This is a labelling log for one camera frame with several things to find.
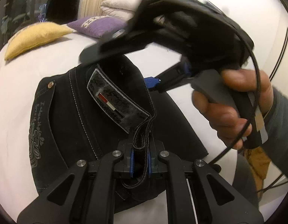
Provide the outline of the right hand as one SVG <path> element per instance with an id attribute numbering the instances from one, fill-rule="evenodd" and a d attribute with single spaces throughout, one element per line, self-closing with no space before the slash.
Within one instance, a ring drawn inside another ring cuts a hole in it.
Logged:
<path id="1" fill-rule="evenodd" d="M 211 103 L 219 103 L 233 107 L 241 118 L 251 119 L 251 112 L 255 101 L 255 92 L 235 91 L 225 85 L 221 75 L 216 70 L 205 70 L 195 77 L 191 86 L 202 93 Z M 252 132 L 243 138 L 246 149 L 255 149 L 268 140 L 264 118 L 259 106 L 256 107 L 251 119 Z"/>

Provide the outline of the grey sleeve forearm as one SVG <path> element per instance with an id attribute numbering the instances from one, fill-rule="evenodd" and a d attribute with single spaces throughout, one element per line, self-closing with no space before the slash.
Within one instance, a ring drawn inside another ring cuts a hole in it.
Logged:
<path id="1" fill-rule="evenodd" d="M 268 140 L 262 147 L 288 178 L 288 98 L 277 88 L 273 88 L 273 94 L 273 105 L 264 119 Z"/>

